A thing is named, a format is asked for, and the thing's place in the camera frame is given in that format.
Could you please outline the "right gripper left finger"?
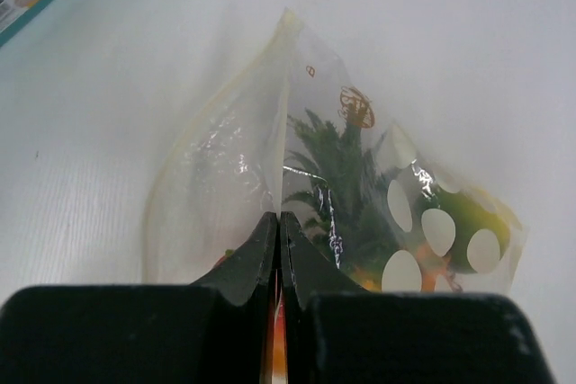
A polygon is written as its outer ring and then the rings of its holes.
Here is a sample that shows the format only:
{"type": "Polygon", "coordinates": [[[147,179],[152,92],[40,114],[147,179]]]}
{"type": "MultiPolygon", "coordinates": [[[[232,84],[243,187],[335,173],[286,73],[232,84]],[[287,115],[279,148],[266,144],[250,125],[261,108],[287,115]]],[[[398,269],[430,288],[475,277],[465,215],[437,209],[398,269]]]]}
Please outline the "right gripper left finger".
{"type": "Polygon", "coordinates": [[[277,218],[180,285],[51,285],[1,308],[4,383],[268,383],[277,218]]]}

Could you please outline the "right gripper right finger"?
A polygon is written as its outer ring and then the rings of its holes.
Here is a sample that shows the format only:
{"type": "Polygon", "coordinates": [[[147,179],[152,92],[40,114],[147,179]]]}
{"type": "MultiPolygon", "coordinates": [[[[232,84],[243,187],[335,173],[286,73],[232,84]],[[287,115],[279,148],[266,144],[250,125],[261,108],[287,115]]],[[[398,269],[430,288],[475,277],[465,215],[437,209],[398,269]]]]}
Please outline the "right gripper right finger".
{"type": "Polygon", "coordinates": [[[552,383],[529,321],[493,294],[377,294],[280,218],[291,383],[552,383]]]}

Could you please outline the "fake pineapple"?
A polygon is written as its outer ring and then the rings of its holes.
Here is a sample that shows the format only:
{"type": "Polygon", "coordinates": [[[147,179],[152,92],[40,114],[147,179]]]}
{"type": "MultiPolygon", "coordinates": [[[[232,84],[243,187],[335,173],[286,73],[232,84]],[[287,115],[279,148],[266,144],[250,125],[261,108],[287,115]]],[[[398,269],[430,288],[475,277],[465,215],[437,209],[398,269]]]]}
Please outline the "fake pineapple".
{"type": "Polygon", "coordinates": [[[253,138],[225,152],[234,179],[264,188],[343,274],[370,291],[509,291],[521,247],[514,214],[426,160],[368,107],[289,111],[270,151],[253,138]]]}

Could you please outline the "clear zip top bag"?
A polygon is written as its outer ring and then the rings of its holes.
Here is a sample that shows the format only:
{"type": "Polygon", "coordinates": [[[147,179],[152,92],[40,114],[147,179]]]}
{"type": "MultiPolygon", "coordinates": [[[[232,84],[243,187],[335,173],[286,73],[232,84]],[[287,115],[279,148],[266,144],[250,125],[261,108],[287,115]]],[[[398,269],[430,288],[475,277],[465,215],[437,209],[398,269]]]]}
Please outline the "clear zip top bag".
{"type": "Polygon", "coordinates": [[[265,212],[289,246],[268,383],[519,383],[531,343],[504,300],[524,229],[418,149],[293,13],[191,122],[148,201],[150,282],[239,254],[265,212]]]}

